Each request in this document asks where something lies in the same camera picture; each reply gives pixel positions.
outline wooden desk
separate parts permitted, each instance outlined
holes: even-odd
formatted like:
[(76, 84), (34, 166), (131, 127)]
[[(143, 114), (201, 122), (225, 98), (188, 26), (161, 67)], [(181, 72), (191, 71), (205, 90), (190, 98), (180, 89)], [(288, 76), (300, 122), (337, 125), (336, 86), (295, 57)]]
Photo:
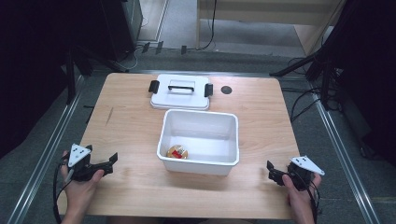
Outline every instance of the wooden desk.
[[(114, 173), (97, 190), (90, 215), (291, 218), (286, 189), (268, 179), (267, 160), (286, 170), (299, 156), (279, 83), (274, 78), (209, 77), (210, 111), (239, 119), (240, 162), (228, 176), (172, 173), (156, 155), (165, 110), (151, 108), (154, 75), (110, 74), (81, 144), (92, 163), (119, 152)], [(220, 91), (230, 86), (229, 95)], [(59, 202), (65, 212), (64, 194)]]
[[(346, 0), (218, 0), (216, 20), (294, 24), (306, 55), (338, 20)], [(214, 0), (197, 0), (196, 48), (200, 47), (200, 19), (212, 20)]]

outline open storage bin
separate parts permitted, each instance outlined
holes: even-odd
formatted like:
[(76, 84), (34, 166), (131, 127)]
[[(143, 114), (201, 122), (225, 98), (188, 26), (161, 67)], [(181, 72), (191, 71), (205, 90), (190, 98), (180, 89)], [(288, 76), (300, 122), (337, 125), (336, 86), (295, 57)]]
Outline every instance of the open storage bin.
[[(166, 157), (182, 145), (186, 160)], [(233, 114), (170, 109), (163, 119), (157, 155), (169, 171), (227, 175), (239, 162), (238, 118)]]

